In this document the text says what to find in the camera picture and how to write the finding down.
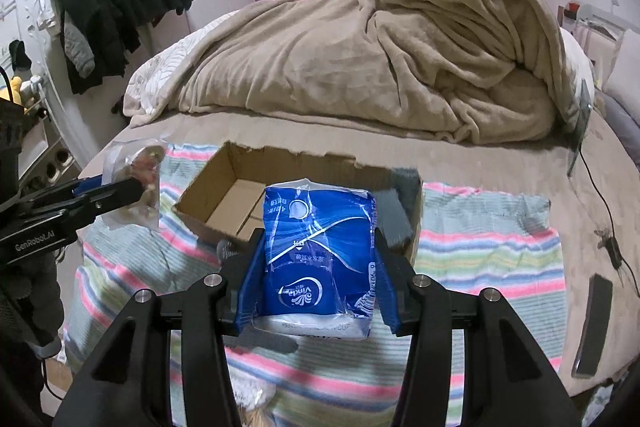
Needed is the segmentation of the yellow plush toy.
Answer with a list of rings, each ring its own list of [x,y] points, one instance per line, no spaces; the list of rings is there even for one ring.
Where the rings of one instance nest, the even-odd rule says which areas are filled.
[[[8,90],[6,83],[1,81],[0,96],[6,101],[11,101],[19,106],[23,106],[21,97],[21,87],[23,80],[20,77],[14,76],[10,79],[11,90]]]

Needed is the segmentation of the white floral pillow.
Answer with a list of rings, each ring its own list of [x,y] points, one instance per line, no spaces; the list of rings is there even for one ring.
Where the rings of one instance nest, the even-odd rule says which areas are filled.
[[[639,35],[627,29],[620,40],[614,56],[611,74],[603,85],[603,91],[639,119],[640,103],[640,60]]]

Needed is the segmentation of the grey pillow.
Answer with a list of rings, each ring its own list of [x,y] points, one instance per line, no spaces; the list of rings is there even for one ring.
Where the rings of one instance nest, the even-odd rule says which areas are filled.
[[[620,143],[622,143],[634,165],[639,166],[640,129],[638,124],[612,96],[606,93],[602,93],[601,96],[604,101],[605,121],[612,128]]]

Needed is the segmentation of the open cardboard box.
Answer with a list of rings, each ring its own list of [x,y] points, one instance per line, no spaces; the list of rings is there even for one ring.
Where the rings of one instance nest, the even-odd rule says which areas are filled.
[[[273,213],[317,230],[353,216],[346,202],[375,205],[368,219],[390,250],[414,258],[422,213],[419,173],[367,165],[350,156],[226,142],[184,190],[174,211],[205,242],[228,239],[244,245]]]

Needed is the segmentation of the black clothes pile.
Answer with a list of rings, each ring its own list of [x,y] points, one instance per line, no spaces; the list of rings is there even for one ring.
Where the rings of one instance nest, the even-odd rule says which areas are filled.
[[[141,46],[139,29],[169,12],[180,15],[194,0],[51,0],[60,21],[60,43],[73,94],[122,77],[128,56]]]

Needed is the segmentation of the black phone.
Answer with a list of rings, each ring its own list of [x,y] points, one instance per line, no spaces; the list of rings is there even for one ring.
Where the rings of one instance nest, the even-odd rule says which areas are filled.
[[[600,274],[590,277],[585,321],[572,367],[575,378],[586,379],[597,373],[608,333],[612,299],[613,283]]]

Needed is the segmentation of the beige fleece blanket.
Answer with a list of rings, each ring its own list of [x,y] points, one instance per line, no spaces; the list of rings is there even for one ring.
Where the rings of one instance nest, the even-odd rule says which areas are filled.
[[[157,109],[497,144],[575,129],[578,88],[544,0],[262,0],[198,43]]]

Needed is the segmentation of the white floral duvet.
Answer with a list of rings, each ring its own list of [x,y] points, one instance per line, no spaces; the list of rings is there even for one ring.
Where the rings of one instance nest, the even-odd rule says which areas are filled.
[[[131,127],[141,127],[157,118],[160,91],[186,56],[207,34],[235,15],[238,10],[217,17],[206,26],[175,42],[142,64],[131,76],[124,95],[122,113]]]

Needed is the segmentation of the blue tissue pack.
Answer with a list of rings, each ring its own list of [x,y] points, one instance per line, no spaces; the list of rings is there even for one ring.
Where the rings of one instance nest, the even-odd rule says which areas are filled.
[[[266,267],[256,329],[366,339],[376,281],[372,194],[308,179],[271,184],[262,223]]]

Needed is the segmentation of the clear plastic snack bag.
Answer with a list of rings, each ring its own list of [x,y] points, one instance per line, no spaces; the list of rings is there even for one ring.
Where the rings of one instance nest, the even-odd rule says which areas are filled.
[[[139,225],[157,230],[160,224],[160,164],[166,156],[162,139],[115,141],[105,150],[101,181],[118,188],[120,203],[102,216],[116,230]]]

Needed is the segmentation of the striped colourful towel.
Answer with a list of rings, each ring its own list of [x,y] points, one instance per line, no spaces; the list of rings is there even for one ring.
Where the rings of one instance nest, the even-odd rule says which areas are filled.
[[[215,249],[175,215],[181,193],[215,153],[211,145],[172,144],[160,165],[160,225],[155,230],[93,223],[82,240],[63,338],[78,371],[130,296],[168,294],[217,270]],[[550,363],[559,366],[567,323],[560,236],[547,199],[427,182],[413,266],[453,291],[497,288],[518,312]],[[361,341],[280,338],[269,347],[245,329],[230,339],[230,369],[273,385],[268,417],[278,426],[385,426],[393,417],[408,338],[374,319]]]

